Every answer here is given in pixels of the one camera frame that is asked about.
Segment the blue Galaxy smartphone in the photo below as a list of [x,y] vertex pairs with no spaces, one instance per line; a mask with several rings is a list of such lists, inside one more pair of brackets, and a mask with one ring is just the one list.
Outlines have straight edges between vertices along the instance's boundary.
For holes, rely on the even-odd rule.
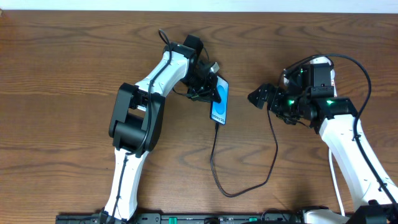
[[210,118],[217,123],[225,125],[228,109],[229,83],[219,75],[217,76],[216,90],[221,101],[219,103],[216,101],[211,103]]

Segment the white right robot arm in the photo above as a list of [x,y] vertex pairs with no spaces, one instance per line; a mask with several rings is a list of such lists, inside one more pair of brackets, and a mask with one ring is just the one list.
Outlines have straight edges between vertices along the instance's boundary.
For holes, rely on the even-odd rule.
[[354,204],[347,217],[325,207],[303,209],[304,223],[397,223],[397,186],[389,178],[366,139],[359,113],[349,98],[336,94],[333,64],[314,59],[282,74],[286,89],[262,84],[248,95],[257,108],[266,107],[287,124],[301,119],[335,157]]

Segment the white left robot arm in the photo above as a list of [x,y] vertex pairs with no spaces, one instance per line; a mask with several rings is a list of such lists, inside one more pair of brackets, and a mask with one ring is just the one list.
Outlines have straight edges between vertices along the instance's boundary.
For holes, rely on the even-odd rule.
[[155,148],[162,130],[165,99],[178,82],[187,87],[185,97],[208,102],[210,118],[226,121],[228,84],[216,62],[200,59],[205,47],[199,37],[184,43],[165,42],[162,59],[143,80],[123,83],[118,90],[108,134],[115,148],[115,170],[109,200],[99,214],[100,223],[127,223],[137,208],[137,190],[144,161]]

